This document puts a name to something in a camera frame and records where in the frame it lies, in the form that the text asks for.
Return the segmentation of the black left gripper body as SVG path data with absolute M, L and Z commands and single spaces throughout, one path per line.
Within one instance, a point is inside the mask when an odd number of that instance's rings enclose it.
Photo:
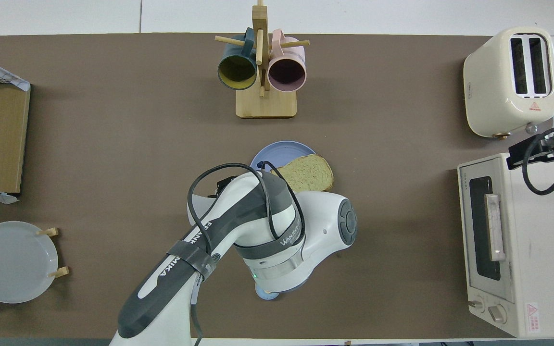
M 218 198 L 221 195 L 222 191 L 224 191 L 224 189 L 228 186 L 228 184 L 230 184 L 236 178 L 237 178 L 237 175 L 234 175 L 234 176 L 229 176 L 226 179 L 222 179 L 222 180 L 218 181 L 217 184 L 216 184 L 217 188 L 216 188 L 214 194 L 209 195 L 208 197 L 209 198 Z

